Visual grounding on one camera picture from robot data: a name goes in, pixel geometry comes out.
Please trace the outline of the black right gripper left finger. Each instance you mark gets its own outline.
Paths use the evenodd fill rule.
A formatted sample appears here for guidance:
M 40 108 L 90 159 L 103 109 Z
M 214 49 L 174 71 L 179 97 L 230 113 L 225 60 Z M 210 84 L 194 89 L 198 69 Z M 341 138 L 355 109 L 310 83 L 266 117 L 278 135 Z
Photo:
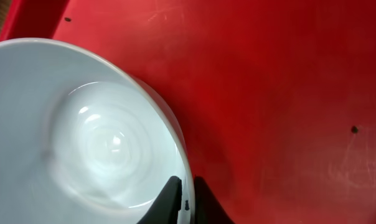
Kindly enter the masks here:
M 138 224 L 176 224 L 181 202 L 182 181 L 172 176 Z

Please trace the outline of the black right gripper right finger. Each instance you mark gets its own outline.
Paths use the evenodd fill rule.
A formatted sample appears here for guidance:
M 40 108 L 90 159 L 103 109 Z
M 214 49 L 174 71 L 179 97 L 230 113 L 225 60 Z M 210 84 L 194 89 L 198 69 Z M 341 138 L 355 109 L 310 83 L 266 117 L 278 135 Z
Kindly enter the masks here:
M 234 224 L 202 177 L 194 178 L 196 224 Z

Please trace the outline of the light blue small bowl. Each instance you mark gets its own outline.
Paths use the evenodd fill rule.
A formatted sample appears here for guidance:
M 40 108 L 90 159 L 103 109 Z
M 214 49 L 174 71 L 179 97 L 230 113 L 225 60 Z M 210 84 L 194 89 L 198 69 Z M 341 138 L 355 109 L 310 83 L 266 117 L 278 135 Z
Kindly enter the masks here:
M 0 42 L 0 223 L 138 223 L 172 176 L 193 223 L 182 129 L 148 84 L 65 42 Z

